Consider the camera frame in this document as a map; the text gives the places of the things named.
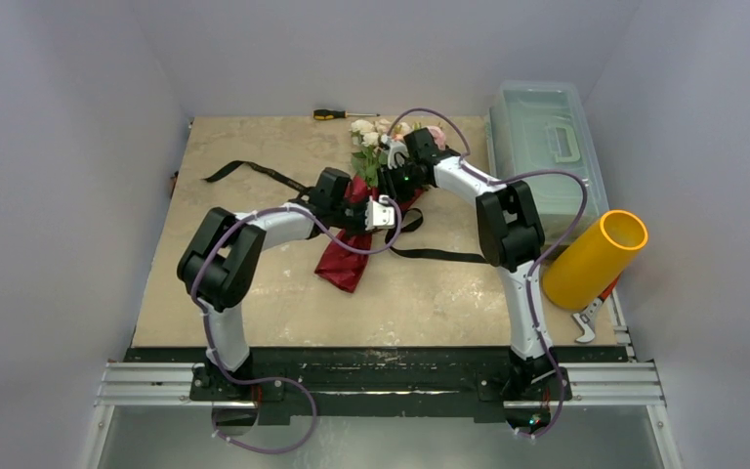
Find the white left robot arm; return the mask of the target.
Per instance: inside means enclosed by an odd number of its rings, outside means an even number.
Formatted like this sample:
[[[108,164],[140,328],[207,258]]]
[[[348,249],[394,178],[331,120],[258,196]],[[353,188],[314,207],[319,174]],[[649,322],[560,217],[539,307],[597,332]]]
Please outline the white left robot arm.
[[[254,375],[242,315],[263,252],[325,234],[341,250],[368,256],[373,249],[357,247],[332,231],[369,234],[400,223],[399,210],[386,195],[350,201],[351,182],[348,174],[326,168],[315,186],[279,206],[246,213],[215,207],[203,218],[179,261],[177,277],[200,310],[206,358],[218,369],[214,386],[227,399],[241,399],[251,386],[277,380]]]

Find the red paper flower bouquet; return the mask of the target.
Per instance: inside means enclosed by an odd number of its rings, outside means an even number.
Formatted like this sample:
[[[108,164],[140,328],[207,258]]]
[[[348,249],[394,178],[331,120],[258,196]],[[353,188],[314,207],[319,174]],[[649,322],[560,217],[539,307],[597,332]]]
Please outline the red paper flower bouquet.
[[[369,139],[370,131],[376,132],[379,137],[389,133],[392,140],[403,141],[404,136],[411,131],[426,128],[431,132],[438,147],[444,149],[446,135],[439,126],[423,125],[421,122],[415,122],[412,125],[407,122],[400,122],[390,131],[389,124],[390,122],[386,119],[377,122],[357,120],[351,126],[354,143]],[[345,198],[349,202],[365,202],[370,195],[376,196],[377,194],[375,188],[370,188],[364,179],[355,175],[346,189]],[[372,233],[349,234],[346,230],[338,232],[338,238],[342,242],[360,250],[369,250],[372,247],[372,237]],[[353,253],[334,242],[330,242],[321,255],[314,273],[340,290],[354,293],[368,261],[367,255]]]

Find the black printed ribbon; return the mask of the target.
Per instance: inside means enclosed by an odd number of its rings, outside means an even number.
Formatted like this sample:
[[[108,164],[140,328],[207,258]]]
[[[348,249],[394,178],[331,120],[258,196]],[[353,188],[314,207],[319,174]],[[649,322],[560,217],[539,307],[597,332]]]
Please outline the black printed ribbon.
[[[233,160],[227,163],[211,176],[202,178],[202,181],[209,184],[219,182],[241,166],[247,166],[255,172],[270,177],[271,179],[286,186],[287,188],[296,191],[298,193],[298,196],[306,195],[307,192],[311,189],[311,187],[305,186],[269,167],[259,165],[258,163],[252,161],[242,160]],[[430,259],[446,262],[486,264],[486,260],[481,255],[474,253],[459,253],[433,248],[398,249],[392,247],[391,250],[394,254],[407,259]]]

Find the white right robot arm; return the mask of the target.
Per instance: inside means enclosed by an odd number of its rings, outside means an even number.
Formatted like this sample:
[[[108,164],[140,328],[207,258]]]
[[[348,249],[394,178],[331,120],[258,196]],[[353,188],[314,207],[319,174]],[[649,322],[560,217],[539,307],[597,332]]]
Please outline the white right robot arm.
[[[377,142],[384,166],[378,177],[382,192],[405,199],[423,187],[458,195],[476,211],[480,252],[465,254],[438,249],[396,249],[408,259],[487,264],[496,268],[505,291],[511,323],[511,355],[505,393],[531,398],[543,390],[551,364],[551,344],[542,303],[529,289],[537,276],[537,260],[545,241],[531,190],[525,182],[503,183],[464,161],[457,151],[441,149],[427,128],[400,140],[382,136]]]

